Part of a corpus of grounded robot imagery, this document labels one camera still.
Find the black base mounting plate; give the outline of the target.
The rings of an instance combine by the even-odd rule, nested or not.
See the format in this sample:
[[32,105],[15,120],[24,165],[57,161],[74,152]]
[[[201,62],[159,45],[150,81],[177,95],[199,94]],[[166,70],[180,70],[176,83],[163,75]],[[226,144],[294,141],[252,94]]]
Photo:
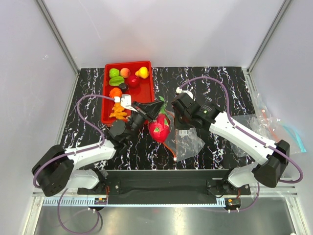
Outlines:
[[224,191],[220,180],[225,169],[209,170],[109,170],[105,184],[99,190],[79,188],[77,193],[119,198],[173,198],[175,201],[204,201],[205,198],[250,196],[249,185],[240,190]]

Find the red plastic tray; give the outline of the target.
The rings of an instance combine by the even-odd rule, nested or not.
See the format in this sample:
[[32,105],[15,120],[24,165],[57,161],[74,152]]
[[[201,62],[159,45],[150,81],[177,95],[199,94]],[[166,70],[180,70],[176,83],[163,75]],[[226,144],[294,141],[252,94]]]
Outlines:
[[[106,64],[104,68],[104,78],[103,78],[103,91],[102,95],[109,96],[110,91],[113,89],[109,85],[109,70],[123,68],[128,68],[132,75],[135,74],[141,67],[146,67],[149,72],[149,77],[146,79],[139,78],[139,85],[136,88],[129,88],[125,93],[132,96],[132,101],[137,101],[141,103],[152,102],[155,100],[154,97],[154,82],[152,78],[152,67],[150,61],[136,61],[136,62],[124,62],[124,63],[111,63]],[[102,109],[101,109],[101,122],[107,126],[116,120],[114,117],[109,117],[113,112],[112,108],[114,106],[114,101],[108,99],[102,99]]]

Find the left aluminium frame post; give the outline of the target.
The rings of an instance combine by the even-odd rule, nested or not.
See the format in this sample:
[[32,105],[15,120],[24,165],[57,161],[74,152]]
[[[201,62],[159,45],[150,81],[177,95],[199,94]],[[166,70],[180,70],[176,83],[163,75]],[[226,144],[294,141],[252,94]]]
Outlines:
[[77,76],[80,72],[80,69],[78,68],[73,56],[71,55],[63,37],[61,36],[61,33],[52,17],[52,14],[50,13],[46,3],[44,0],[34,0],[36,3],[40,13],[42,14],[44,20],[46,21],[51,33],[53,34],[57,44],[59,45],[63,55],[65,56],[69,66],[73,70],[74,74]]

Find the dark mangosteen toy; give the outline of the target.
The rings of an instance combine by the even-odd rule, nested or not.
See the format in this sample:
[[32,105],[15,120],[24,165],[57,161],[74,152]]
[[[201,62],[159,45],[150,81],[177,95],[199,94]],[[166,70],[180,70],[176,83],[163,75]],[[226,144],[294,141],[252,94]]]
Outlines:
[[123,93],[127,92],[129,89],[129,86],[126,83],[121,83],[118,87]]

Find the pink dragon fruit toy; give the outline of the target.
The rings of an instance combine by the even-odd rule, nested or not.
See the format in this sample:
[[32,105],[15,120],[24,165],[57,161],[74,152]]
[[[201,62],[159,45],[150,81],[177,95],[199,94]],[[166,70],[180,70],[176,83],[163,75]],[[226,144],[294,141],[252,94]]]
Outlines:
[[[159,96],[160,100],[165,102],[165,99]],[[148,125],[149,133],[157,142],[163,143],[170,134],[170,119],[166,110],[161,110],[157,118]]]

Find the green bumpy fruit toy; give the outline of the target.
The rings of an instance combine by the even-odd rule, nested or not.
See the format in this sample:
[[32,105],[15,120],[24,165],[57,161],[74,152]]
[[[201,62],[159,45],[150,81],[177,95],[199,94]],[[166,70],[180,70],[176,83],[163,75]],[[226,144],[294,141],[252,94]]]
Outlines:
[[109,70],[109,77],[110,78],[114,78],[114,77],[118,77],[120,76],[120,70],[116,69],[116,68],[112,68]]

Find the right aluminium frame post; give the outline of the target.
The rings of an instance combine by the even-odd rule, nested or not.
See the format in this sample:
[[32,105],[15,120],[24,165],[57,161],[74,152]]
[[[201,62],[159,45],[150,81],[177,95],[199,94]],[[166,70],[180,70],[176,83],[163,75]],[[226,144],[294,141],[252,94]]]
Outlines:
[[277,30],[280,22],[284,18],[285,14],[287,13],[287,11],[288,11],[288,9],[292,3],[293,3],[293,0],[284,0],[282,2],[278,12],[276,13],[276,15],[275,15],[275,17],[274,17],[274,19],[270,25],[270,27],[267,30],[260,46],[258,47],[253,59],[251,60],[249,66],[246,69],[248,74],[252,73],[253,69],[255,68],[257,62],[259,61],[259,59],[263,55],[265,49],[267,48],[267,45],[271,41],[275,31]]

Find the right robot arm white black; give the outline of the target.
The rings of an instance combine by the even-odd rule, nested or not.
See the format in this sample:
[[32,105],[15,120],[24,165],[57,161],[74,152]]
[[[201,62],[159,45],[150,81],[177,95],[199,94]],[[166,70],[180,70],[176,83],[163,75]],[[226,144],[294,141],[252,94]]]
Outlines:
[[207,182],[208,191],[214,196],[235,194],[245,185],[260,183],[275,188],[288,165],[290,145],[260,136],[235,121],[227,112],[213,103],[200,105],[188,92],[178,94],[172,101],[176,161],[197,155],[204,146],[197,131],[216,134],[245,151],[254,163],[230,169],[220,180]]

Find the peach toy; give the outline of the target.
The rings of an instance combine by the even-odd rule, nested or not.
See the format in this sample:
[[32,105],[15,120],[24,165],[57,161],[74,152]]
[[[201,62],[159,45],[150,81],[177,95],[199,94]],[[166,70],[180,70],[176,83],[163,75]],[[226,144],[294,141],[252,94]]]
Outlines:
[[131,75],[131,71],[128,68],[122,68],[120,70],[120,76],[122,76],[123,78],[127,79],[129,78]]

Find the spare zip bags pile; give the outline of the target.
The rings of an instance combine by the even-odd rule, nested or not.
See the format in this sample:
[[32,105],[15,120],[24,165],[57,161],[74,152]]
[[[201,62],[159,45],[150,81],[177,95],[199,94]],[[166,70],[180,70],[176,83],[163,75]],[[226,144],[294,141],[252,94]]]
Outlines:
[[285,140],[290,144],[290,155],[307,152],[297,131],[281,119],[274,117],[266,107],[260,94],[254,95],[252,101],[255,114],[234,116],[233,119],[262,137],[275,142]]

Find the clear bag orange zipper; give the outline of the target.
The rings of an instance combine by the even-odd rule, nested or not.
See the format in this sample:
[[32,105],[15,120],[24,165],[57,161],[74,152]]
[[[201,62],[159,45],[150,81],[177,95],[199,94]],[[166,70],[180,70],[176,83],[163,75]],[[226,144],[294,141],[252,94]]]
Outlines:
[[174,125],[174,113],[166,111],[170,120],[170,133],[163,143],[164,146],[173,154],[175,162],[180,162],[194,157],[204,147],[204,141],[198,137],[194,127],[187,130],[178,130]]

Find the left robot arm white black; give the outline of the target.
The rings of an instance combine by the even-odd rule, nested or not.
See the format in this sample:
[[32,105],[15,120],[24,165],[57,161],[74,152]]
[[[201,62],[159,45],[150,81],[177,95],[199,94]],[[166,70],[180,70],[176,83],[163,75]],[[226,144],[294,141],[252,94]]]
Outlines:
[[104,174],[82,168],[124,154],[144,123],[156,120],[163,106],[164,101],[161,100],[149,103],[134,101],[129,120],[115,120],[107,137],[100,143],[76,149],[64,149],[59,144],[50,147],[31,170],[36,187],[47,197],[66,188],[85,188],[96,194],[102,193],[106,187]]

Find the green starfruit toy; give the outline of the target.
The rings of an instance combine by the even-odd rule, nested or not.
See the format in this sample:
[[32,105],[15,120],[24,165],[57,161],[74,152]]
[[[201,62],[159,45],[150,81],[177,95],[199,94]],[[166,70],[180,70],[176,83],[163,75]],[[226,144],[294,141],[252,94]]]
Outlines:
[[125,79],[122,76],[116,76],[109,80],[109,85],[112,87],[118,87],[120,84],[124,82],[125,82]]

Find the orange ginger root toy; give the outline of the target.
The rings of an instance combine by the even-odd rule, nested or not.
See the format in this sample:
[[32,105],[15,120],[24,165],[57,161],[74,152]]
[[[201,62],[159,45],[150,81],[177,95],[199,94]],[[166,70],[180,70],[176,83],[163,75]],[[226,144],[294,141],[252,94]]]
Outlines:
[[112,112],[109,118],[115,118],[117,120],[126,120],[130,115],[125,111],[126,109],[121,106],[120,103],[115,103],[112,107]]

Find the red apple toy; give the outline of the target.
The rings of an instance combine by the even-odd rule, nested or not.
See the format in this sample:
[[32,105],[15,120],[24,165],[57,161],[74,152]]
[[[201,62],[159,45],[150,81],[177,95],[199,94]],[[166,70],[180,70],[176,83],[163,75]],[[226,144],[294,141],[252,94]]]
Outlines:
[[127,81],[128,81],[128,86],[130,88],[136,88],[140,84],[140,78],[137,77],[136,75],[130,75]]

